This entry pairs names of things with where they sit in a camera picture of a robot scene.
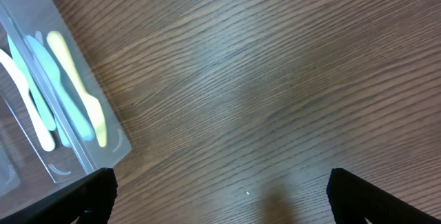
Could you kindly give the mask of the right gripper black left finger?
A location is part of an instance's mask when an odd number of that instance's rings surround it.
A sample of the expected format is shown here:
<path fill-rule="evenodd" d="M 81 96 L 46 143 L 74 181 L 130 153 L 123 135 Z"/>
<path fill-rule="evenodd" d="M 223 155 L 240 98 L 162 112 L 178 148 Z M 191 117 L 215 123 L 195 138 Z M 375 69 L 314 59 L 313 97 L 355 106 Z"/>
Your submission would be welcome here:
<path fill-rule="evenodd" d="M 117 198 L 112 168 L 101 168 L 1 219 L 1 224 L 107 224 Z"/>

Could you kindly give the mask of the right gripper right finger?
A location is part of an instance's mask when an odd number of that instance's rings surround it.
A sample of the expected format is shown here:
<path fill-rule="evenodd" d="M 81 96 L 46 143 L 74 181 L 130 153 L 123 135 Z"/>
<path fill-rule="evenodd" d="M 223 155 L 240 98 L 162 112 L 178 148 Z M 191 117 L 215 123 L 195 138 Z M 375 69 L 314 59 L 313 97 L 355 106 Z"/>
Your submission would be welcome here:
<path fill-rule="evenodd" d="M 331 171 L 327 197 L 337 224 L 433 223 L 440 220 L 342 168 Z"/>

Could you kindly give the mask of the light blue plastic knife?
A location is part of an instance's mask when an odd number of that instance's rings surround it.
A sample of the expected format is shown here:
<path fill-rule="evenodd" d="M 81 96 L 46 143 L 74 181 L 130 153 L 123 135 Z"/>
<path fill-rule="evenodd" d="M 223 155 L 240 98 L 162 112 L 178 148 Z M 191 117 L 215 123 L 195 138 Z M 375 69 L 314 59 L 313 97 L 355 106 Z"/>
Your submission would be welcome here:
<path fill-rule="evenodd" d="M 43 36 L 42 33 L 40 31 L 36 31 L 35 32 L 35 39 L 41 44 L 43 45 Z M 63 132 L 63 130 L 61 129 L 61 125 L 60 123 L 55 120 L 56 126 L 57 126 L 57 130 L 59 133 L 59 138 L 63 144 L 63 146 L 71 148 L 70 142 L 68 141 L 67 136 L 65 135 L 65 133 Z"/>

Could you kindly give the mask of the yellow plastic knife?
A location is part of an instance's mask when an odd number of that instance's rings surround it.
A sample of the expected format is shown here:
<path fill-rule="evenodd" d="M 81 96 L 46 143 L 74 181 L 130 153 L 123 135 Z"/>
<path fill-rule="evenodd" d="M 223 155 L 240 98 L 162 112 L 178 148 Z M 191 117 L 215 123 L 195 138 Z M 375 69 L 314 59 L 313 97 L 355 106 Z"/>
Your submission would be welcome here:
<path fill-rule="evenodd" d="M 107 128 L 103 108 L 99 100 L 85 89 L 63 35 L 58 31 L 50 31 L 46 41 L 78 92 L 91 120 L 99 146 L 105 147 L 107 145 Z"/>

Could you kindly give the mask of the white plastic knife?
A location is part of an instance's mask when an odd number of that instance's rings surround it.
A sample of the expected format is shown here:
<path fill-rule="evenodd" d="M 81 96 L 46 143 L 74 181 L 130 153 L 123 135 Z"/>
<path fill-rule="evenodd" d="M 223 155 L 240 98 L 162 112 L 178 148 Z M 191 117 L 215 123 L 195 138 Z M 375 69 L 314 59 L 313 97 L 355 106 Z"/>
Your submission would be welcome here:
<path fill-rule="evenodd" d="M 41 67 L 51 80 L 56 93 L 59 95 L 61 103 L 66 108 L 68 116 L 73 122 L 74 127 L 79 132 L 84 141 L 92 141 L 95 137 L 94 130 L 84 117 L 80 109 L 76 106 L 66 89 L 61 82 L 61 72 L 58 65 L 50 53 L 41 45 L 34 37 L 30 35 L 25 36 L 26 43 L 35 52 Z"/>
<path fill-rule="evenodd" d="M 7 55 L 3 50 L 1 50 L 1 64 L 6 69 L 12 80 L 14 81 L 21 98 L 25 104 L 25 107 L 30 116 L 32 125 L 36 132 L 37 138 L 40 142 L 41 147 L 46 152 L 51 152 L 55 149 L 56 145 L 52 135 L 45 128 L 39 113 L 37 112 L 36 106 L 30 98 L 30 89 L 28 82 L 26 81 L 25 75 L 18 69 L 18 67 L 13 62 L 12 58 Z"/>

